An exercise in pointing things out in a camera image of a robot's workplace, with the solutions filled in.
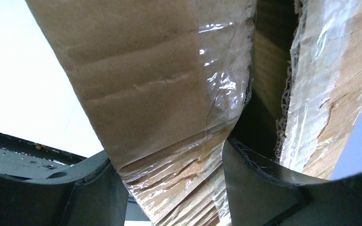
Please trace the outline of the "brown cardboard express box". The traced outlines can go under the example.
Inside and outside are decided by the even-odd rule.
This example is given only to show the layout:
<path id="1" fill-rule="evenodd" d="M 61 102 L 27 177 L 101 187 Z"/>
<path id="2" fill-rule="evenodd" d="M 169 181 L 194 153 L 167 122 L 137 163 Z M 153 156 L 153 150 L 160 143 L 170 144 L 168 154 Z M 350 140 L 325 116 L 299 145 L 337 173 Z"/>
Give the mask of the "brown cardboard express box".
<path id="1" fill-rule="evenodd" d="M 156 226 L 233 226 L 233 138 L 329 180 L 362 112 L 362 0 L 29 0 Z"/>

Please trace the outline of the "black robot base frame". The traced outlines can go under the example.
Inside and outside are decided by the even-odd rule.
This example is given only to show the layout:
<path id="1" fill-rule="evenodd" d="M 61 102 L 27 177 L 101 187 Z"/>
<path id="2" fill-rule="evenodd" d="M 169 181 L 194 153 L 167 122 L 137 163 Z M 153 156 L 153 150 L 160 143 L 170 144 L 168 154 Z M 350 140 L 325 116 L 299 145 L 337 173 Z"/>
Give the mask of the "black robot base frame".
<path id="1" fill-rule="evenodd" d="M 0 133 L 0 174 L 22 180 L 47 178 L 86 157 Z"/>

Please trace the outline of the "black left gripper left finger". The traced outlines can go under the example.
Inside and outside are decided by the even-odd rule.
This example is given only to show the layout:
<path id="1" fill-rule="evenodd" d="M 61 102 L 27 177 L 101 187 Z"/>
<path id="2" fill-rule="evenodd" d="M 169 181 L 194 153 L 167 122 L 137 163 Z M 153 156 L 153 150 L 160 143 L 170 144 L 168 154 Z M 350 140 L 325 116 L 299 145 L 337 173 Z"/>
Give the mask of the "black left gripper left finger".
<path id="1" fill-rule="evenodd" d="M 104 151 L 47 178 L 0 174 L 0 226 L 122 226 L 127 202 Z"/>

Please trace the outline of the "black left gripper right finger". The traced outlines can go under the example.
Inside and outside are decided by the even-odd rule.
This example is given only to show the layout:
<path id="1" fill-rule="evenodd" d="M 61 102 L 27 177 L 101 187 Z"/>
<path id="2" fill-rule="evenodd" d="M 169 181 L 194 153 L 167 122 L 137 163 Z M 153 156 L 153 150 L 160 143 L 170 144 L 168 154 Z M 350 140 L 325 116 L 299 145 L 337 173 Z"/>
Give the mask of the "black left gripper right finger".
<path id="1" fill-rule="evenodd" d="M 311 177 L 228 138 L 225 183 L 234 226 L 362 226 L 362 173 Z"/>

